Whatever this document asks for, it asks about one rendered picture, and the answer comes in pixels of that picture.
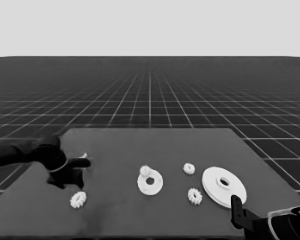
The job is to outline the large thick white disc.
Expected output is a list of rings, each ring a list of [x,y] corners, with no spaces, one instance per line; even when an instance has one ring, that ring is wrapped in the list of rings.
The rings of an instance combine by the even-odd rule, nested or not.
[[[212,166],[205,169],[201,183],[207,195],[223,207],[231,207],[232,195],[236,195],[242,203],[247,201],[247,190],[244,184],[234,173],[225,168]]]

